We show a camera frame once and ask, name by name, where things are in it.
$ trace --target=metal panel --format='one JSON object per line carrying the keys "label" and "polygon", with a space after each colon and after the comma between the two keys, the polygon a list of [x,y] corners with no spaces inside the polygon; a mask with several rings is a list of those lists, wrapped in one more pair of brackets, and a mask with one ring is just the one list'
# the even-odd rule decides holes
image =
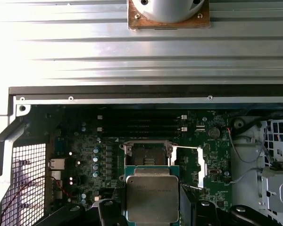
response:
{"label": "metal panel", "polygon": [[126,0],[0,0],[0,78],[19,86],[283,83],[283,0],[210,8],[208,29],[131,31]]}

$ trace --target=red wire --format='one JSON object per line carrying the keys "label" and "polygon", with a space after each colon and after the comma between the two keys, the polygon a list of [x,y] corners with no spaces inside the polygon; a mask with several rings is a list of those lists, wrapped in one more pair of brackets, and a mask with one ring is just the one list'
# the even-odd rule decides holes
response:
{"label": "red wire", "polygon": [[8,205],[4,208],[4,210],[3,210],[2,213],[1,213],[0,225],[1,225],[1,223],[2,223],[2,220],[3,220],[3,217],[4,217],[4,215],[5,215],[5,212],[6,212],[6,211],[8,210],[8,208],[11,206],[11,204],[12,204],[12,202],[15,200],[15,198],[16,198],[16,197],[21,193],[21,191],[23,191],[28,185],[30,185],[33,181],[35,181],[35,180],[37,180],[37,179],[40,179],[40,178],[51,178],[51,179],[53,179],[53,180],[57,183],[58,187],[62,190],[62,192],[63,192],[65,195],[67,195],[67,197],[71,197],[71,195],[70,195],[68,192],[66,192],[66,191],[62,188],[62,186],[60,185],[60,183],[58,182],[58,180],[56,180],[54,177],[52,177],[52,176],[41,176],[41,177],[37,177],[37,178],[35,178],[35,179],[33,179],[33,180],[31,180],[31,181],[25,183],[25,184],[21,187],[21,189],[14,195],[14,197],[10,200],[10,202],[8,203]]}

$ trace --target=white cable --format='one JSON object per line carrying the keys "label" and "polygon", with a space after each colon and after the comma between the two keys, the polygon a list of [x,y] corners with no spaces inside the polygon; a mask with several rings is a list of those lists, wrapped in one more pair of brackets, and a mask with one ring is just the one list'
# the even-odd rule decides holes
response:
{"label": "white cable", "polygon": [[241,181],[249,172],[252,172],[252,171],[258,171],[258,172],[262,172],[262,169],[260,168],[250,168],[248,171],[246,171],[244,174],[242,174],[239,178],[237,178],[236,180],[233,180],[230,182],[230,184],[236,184],[238,183],[239,181]]}

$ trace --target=green circuit board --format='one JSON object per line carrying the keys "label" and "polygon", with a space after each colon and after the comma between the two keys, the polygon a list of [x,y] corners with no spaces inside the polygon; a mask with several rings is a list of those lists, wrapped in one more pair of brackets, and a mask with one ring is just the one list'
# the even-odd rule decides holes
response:
{"label": "green circuit board", "polygon": [[[167,140],[179,146],[201,147],[207,165],[204,188],[191,190],[197,198],[229,210],[232,187],[228,184],[231,180],[228,124],[226,111],[68,110],[59,127],[61,135],[55,138],[54,157],[67,158],[62,178],[63,187],[72,193],[71,202],[88,209],[95,197],[109,198],[124,179],[125,153],[121,144],[132,140]],[[160,144],[143,144],[140,148],[156,146]],[[177,148],[176,164],[180,182],[197,187],[200,171],[197,150]]]}

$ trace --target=motherboard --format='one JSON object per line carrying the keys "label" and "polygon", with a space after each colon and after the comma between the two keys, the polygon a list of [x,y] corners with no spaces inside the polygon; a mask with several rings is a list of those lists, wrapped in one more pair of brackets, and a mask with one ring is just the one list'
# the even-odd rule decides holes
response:
{"label": "motherboard", "polygon": [[71,198],[60,199],[89,209],[125,184],[126,167],[175,165],[179,183],[197,199],[229,210],[228,124],[225,110],[68,109],[52,157],[65,159],[61,180]]}

